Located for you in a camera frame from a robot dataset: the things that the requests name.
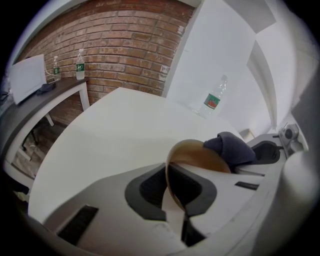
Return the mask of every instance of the brick wall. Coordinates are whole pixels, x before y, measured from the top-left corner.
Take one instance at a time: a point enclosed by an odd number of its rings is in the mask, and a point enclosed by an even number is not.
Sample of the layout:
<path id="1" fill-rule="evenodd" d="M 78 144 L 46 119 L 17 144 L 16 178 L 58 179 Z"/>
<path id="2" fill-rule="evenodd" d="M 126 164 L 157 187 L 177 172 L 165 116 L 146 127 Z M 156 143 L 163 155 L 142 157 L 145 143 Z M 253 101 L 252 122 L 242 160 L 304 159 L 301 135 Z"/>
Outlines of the brick wall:
<path id="1" fill-rule="evenodd" d="M 177 0 L 89 0 L 44 27 L 18 60 L 44 54 L 52 73 L 57 55 L 62 78 L 75 77 L 76 57 L 84 48 L 90 104 L 118 87 L 160 96 L 193 11 Z M 75 94 L 50 114 L 68 125 L 81 112 Z"/>

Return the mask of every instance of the table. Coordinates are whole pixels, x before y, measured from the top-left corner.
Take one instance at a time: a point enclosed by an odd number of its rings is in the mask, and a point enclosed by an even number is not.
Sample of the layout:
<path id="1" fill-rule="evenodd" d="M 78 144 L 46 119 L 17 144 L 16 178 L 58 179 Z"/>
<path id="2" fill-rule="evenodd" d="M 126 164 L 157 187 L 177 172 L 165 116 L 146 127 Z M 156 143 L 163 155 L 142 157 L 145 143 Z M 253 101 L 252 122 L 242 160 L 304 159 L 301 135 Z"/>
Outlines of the table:
<path id="1" fill-rule="evenodd" d="M 0 131 L 0 154 L 4 171 L 17 182 L 28 188 L 33 186 L 33 177 L 12 165 L 17 151 L 24 138 L 32 128 L 46 116 L 60 102 L 79 92 L 83 110 L 89 108 L 87 93 L 88 79 L 77 80 L 63 78 L 56 81 L 56 88 L 41 95 L 33 94 L 18 105 L 10 105 L 1 115 Z"/>
<path id="2" fill-rule="evenodd" d="M 93 182 L 164 163 L 177 142 L 205 141 L 222 131 L 240 137 L 219 117 L 207 120 L 163 97 L 117 88 L 80 114 L 55 141 L 37 172 L 28 214 L 43 224 Z"/>

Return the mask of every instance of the white tabletop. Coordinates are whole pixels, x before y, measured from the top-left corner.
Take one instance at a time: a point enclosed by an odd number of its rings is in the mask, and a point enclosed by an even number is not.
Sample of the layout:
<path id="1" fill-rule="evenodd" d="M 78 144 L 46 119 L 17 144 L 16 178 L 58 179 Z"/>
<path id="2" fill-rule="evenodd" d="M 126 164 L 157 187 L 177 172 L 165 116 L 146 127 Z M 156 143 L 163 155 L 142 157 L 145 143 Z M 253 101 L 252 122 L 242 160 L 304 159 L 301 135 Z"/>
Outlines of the white tabletop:
<path id="1" fill-rule="evenodd" d="M 206 141 L 237 131 L 175 102 L 118 88 L 79 115 L 46 155 L 31 189 L 28 214 L 44 223 L 61 204 L 93 182 L 164 163 L 177 142 Z"/>

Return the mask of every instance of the red and green label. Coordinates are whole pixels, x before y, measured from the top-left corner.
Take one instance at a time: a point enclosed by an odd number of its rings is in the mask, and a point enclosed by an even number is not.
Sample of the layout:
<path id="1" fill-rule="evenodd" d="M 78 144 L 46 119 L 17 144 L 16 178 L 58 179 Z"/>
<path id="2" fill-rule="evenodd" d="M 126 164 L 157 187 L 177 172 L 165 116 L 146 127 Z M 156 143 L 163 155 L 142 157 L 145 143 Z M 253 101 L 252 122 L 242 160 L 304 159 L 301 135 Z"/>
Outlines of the red and green label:
<path id="1" fill-rule="evenodd" d="M 79 71 L 84 71 L 84 70 L 85 70 L 85 64 L 76 64 L 76 65 L 75 65 L 75 70 L 76 70 L 77 72 L 79 72 Z"/>
<path id="2" fill-rule="evenodd" d="M 206 100 L 204 101 L 204 104 L 211 109 L 215 109 L 219 104 L 219 102 L 220 102 L 219 98 L 209 93 L 208 97 L 206 97 Z"/>
<path id="3" fill-rule="evenodd" d="M 56 67 L 56 68 L 53 69 L 53 74 L 54 75 L 57 75 L 59 73 L 60 73 L 60 67 Z"/>

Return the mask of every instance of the dark wooden tabletop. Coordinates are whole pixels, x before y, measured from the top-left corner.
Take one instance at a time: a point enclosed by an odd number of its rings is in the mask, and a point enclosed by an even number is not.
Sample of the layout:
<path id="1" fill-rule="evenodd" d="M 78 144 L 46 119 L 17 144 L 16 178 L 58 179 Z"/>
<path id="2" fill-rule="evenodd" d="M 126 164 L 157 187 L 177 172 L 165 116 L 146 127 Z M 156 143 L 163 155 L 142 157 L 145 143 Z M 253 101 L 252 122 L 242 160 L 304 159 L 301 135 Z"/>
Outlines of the dark wooden tabletop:
<path id="1" fill-rule="evenodd" d="M 73 78 L 63 78 L 56 81 L 56 87 L 41 95 L 33 94 L 20 102 L 18 105 L 10 105 L 0 117 L 0 160 L 5 159 L 10 144 L 13 142 L 18 132 L 28 122 L 28 120 L 42 109 L 50 101 L 68 91 L 69 89 L 87 82 L 88 78 L 77 80 Z"/>

